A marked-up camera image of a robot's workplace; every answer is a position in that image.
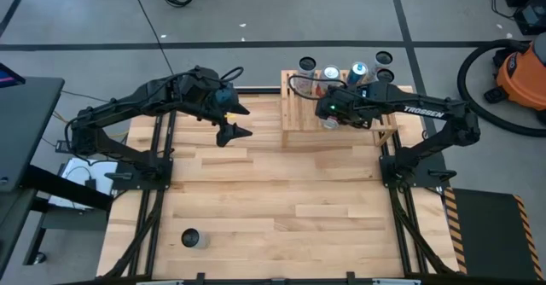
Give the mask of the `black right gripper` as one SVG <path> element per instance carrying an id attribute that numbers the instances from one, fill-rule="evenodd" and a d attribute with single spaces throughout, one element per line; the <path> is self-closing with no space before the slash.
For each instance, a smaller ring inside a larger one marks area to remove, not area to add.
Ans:
<path id="1" fill-rule="evenodd" d="M 370 128 L 374 119 L 380 119 L 378 102 L 384 99 L 384 85 L 363 84 L 353 87 L 330 85 L 317 101 L 315 115 L 319 119 L 333 119 L 339 125 Z"/>

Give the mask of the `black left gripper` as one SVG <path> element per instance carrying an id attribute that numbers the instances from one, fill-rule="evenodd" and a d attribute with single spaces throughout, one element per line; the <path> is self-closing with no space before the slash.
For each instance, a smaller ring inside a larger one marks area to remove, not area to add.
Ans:
<path id="1" fill-rule="evenodd" d="M 250 111 L 235 99 L 230 81 L 221 79 L 207 67 L 195 66 L 178 80 L 178 110 L 199 119 L 222 121 L 227 113 L 249 115 Z M 250 137 L 253 133 L 237 124 L 221 125 L 216 144 L 225 147 L 230 140 Z"/>

